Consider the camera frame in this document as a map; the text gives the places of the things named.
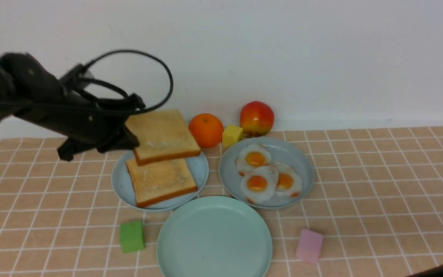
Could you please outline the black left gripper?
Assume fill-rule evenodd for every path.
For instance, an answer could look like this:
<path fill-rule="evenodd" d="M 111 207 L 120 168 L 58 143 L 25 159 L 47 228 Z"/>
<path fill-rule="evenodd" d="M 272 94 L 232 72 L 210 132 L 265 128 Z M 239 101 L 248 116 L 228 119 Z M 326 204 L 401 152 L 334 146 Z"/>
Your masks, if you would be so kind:
<path fill-rule="evenodd" d="M 133 150 L 140 145 L 137 137 L 125 126 L 127 117 L 146 109 L 143 99 L 135 93 L 122 99 L 97 98 L 90 93 L 82 97 L 69 92 L 65 98 L 51 97 L 51 104 L 98 108 L 106 115 L 57 112 L 55 110 L 22 108 L 14 116 L 67 137 L 57 149 L 60 160 L 72 161 L 76 154 L 97 149 L 99 153 Z"/>

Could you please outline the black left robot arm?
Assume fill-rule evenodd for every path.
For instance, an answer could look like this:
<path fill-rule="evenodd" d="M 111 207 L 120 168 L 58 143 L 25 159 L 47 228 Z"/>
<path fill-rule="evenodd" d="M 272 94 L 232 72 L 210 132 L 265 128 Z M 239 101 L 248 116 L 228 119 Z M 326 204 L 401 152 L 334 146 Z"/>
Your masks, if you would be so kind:
<path fill-rule="evenodd" d="M 97 112 L 144 107 L 140 96 L 95 79 L 84 65 L 58 79 L 30 54 L 0 56 L 0 121 L 14 116 L 66 136 L 57 149 L 61 160 L 72 161 L 91 149 L 105 153 L 138 147 L 139 140 L 125 126 L 128 115 Z"/>

